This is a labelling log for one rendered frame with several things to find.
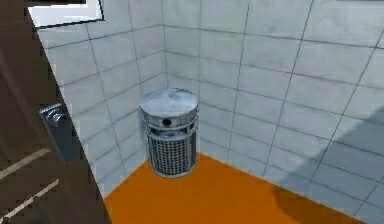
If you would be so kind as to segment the dark brown room door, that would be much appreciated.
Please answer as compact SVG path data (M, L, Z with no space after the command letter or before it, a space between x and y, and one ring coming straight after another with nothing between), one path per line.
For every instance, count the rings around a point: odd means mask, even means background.
M63 163L39 115L66 107L28 12L49 2L0 0L0 224L112 224L83 147Z

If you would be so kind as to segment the grey metal mesh bin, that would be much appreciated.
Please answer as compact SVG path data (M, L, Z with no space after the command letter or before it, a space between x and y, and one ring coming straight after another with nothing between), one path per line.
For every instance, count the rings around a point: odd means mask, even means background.
M196 95L181 88L157 90L142 98L140 112L152 171L165 178L188 175L197 163Z

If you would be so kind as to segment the white window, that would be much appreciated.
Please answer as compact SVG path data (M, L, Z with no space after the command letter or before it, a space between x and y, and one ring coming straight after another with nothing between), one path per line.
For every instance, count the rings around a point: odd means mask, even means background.
M36 28L72 25L104 20L104 0L65 0L45 6L31 6L28 12Z

